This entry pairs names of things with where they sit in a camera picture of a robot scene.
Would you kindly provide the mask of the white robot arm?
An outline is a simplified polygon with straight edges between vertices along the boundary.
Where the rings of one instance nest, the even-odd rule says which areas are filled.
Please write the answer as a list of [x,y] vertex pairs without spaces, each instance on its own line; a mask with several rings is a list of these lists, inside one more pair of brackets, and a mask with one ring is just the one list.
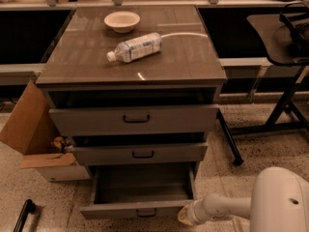
[[257,176],[250,197],[211,193],[178,213],[191,226],[233,217],[249,219],[250,232],[309,232],[309,183],[288,169],[270,167]]

